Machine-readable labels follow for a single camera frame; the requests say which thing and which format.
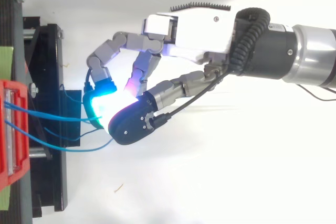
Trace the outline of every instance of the black cable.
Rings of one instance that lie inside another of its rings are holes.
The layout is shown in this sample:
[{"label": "black cable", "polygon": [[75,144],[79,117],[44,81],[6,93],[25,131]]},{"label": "black cable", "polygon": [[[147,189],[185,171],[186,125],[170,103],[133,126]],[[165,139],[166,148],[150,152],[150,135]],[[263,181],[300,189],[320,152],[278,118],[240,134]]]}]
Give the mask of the black cable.
[{"label": "black cable", "polygon": [[299,86],[300,88],[302,88],[303,90],[305,90],[305,92],[307,92],[308,94],[310,94],[311,96],[313,96],[314,98],[316,98],[316,99],[318,99],[318,100],[320,100],[322,102],[333,102],[333,101],[336,101],[336,99],[326,100],[326,99],[319,98],[316,95],[314,95],[312,92],[310,92],[308,89],[306,89],[305,87],[303,87],[302,85],[297,84],[297,86]]},{"label": "black cable", "polygon": [[194,101],[196,101],[198,98],[200,98],[202,95],[204,95],[206,92],[208,92],[211,88],[213,88],[218,82],[220,82],[224,77],[229,75],[231,72],[227,71],[226,73],[222,74],[221,76],[218,76],[215,80],[213,80],[205,89],[203,89],[200,93],[192,97],[189,101],[182,104],[180,107],[178,107],[176,110],[173,110],[170,113],[160,114],[158,116],[155,116],[152,120],[150,120],[151,125],[157,129],[158,127],[161,127],[163,124],[165,124],[170,118],[172,118],[173,115],[179,113],[181,110],[185,109],[187,106],[192,104]]},{"label": "black cable", "polygon": [[91,86],[90,80],[89,80],[90,75],[91,75],[91,71],[92,71],[92,69],[89,68],[88,73],[86,74],[85,83],[84,83],[84,93],[93,90],[93,87]]},{"label": "black cable", "polygon": [[327,90],[327,91],[329,91],[329,92],[331,92],[331,93],[336,94],[336,91],[335,91],[335,90],[332,90],[332,89],[329,89],[329,88],[323,88],[323,89],[325,89],[325,90]]},{"label": "black cable", "polygon": [[248,61],[251,50],[254,48],[258,38],[267,29],[270,16],[267,11],[261,8],[247,8],[237,13],[236,18],[253,20],[250,28],[242,35],[240,41],[235,45],[230,57],[230,69],[240,76]]},{"label": "black cable", "polygon": [[187,106],[189,106],[190,104],[192,104],[194,101],[196,101],[198,98],[200,98],[202,95],[204,95],[206,92],[208,92],[211,88],[213,88],[214,86],[216,86],[216,84],[218,84],[218,82],[220,82],[222,79],[224,79],[224,77],[226,77],[227,75],[229,75],[230,72],[226,72],[224,74],[222,74],[221,76],[218,76],[215,80],[213,80],[205,89],[203,89],[200,93],[198,93],[197,95],[195,95],[194,97],[192,97],[189,101],[187,101],[186,103],[182,104],[180,107],[178,107],[177,109],[173,110],[172,112],[169,113],[170,117],[172,117],[173,115],[179,113],[181,110],[184,110]]},{"label": "black cable", "polygon": [[92,69],[89,68],[88,73],[86,74],[85,82],[89,82],[91,71],[92,71]]}]

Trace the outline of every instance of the led light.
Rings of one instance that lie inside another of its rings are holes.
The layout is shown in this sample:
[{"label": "led light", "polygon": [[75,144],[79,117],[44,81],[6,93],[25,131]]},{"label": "led light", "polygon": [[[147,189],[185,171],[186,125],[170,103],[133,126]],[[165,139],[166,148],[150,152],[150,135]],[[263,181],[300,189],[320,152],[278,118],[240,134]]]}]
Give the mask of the led light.
[{"label": "led light", "polygon": [[91,106],[95,115],[101,117],[98,120],[100,125],[109,132],[109,123],[114,115],[137,101],[138,99],[127,91],[116,91],[92,98]]}]

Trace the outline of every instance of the green tape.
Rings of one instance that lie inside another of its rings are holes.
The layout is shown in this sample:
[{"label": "green tape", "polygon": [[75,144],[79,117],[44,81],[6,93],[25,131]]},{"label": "green tape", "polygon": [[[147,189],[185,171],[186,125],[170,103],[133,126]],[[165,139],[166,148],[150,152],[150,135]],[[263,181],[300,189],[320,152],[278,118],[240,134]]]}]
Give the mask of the green tape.
[{"label": "green tape", "polygon": [[9,197],[11,195],[10,188],[10,186],[6,186],[0,191],[0,210],[7,211],[9,209]]},{"label": "green tape", "polygon": [[0,47],[0,80],[10,80],[12,59],[13,47]]},{"label": "green tape", "polygon": [[[12,59],[13,47],[0,47],[0,80],[10,80]],[[0,191],[0,210],[9,209],[10,188],[10,186],[7,186]]]}]

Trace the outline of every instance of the metal rod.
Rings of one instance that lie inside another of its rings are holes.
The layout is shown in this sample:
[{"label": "metal rod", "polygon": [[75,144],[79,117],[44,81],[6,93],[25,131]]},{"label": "metal rod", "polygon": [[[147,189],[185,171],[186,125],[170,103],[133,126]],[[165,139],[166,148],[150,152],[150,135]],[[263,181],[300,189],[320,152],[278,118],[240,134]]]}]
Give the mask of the metal rod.
[{"label": "metal rod", "polygon": [[38,157],[47,157],[47,155],[43,147],[32,147],[29,148],[29,157],[38,158]]},{"label": "metal rod", "polygon": [[24,29],[23,30],[23,39],[33,39],[35,29]]}]

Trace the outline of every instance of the blue wire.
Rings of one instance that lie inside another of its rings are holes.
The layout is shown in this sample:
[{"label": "blue wire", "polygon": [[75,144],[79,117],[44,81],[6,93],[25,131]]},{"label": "blue wire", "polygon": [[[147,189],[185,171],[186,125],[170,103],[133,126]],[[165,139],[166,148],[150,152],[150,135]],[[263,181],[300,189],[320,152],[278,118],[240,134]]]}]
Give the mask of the blue wire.
[{"label": "blue wire", "polygon": [[44,127],[44,129],[46,130],[46,132],[48,132],[49,134],[53,135],[53,136],[56,136],[56,137],[61,137],[62,139],[65,139],[65,140],[68,140],[68,141],[77,141],[79,140],[81,137],[87,135],[87,134],[90,134],[92,132],[95,132],[97,130],[100,130],[100,129],[94,129],[93,131],[88,131],[87,133],[84,133],[83,135],[80,135],[78,138],[68,138],[68,137],[64,137],[64,136],[60,136],[60,135],[57,135],[56,133],[52,132],[51,130],[47,129]]},{"label": "blue wire", "polygon": [[63,87],[65,96],[66,96],[67,98],[69,98],[71,101],[73,101],[73,102],[78,102],[78,103],[80,103],[80,104],[84,104],[84,103],[82,103],[81,101],[77,101],[77,100],[75,100],[74,98],[72,98],[71,96],[69,96],[69,95],[67,94],[67,91],[65,90],[65,87],[64,87],[63,84],[61,84],[59,87],[60,87],[60,88]]},{"label": "blue wire", "polygon": [[15,130],[17,130],[18,132],[21,132],[22,134],[28,136],[30,139],[36,141],[37,143],[40,143],[46,147],[49,147],[49,148],[52,148],[52,149],[55,149],[55,150],[59,150],[59,151],[63,151],[63,152],[94,152],[94,151],[97,151],[97,150],[100,150],[100,149],[103,149],[104,147],[106,147],[109,143],[112,142],[113,138],[108,141],[105,145],[101,146],[101,147],[98,147],[98,148],[95,148],[95,149],[88,149],[88,150],[69,150],[69,149],[65,149],[65,148],[62,148],[62,147],[59,147],[59,146],[56,146],[56,145],[52,145],[52,144],[48,144],[30,134],[28,134],[27,132],[21,130],[19,127],[15,126],[14,124],[8,122],[5,120],[5,123],[8,124],[10,127],[14,128]]},{"label": "blue wire", "polygon": [[66,121],[66,122],[83,122],[83,121],[94,121],[99,118],[65,118],[63,116],[57,116],[57,115],[51,115],[43,112],[33,111],[33,110],[25,110],[19,106],[16,106],[14,104],[11,104],[9,102],[4,102],[5,108],[12,109],[12,110],[18,110],[22,112],[26,112],[30,115],[36,116],[38,118],[44,118],[49,120],[57,120],[57,121]]}]

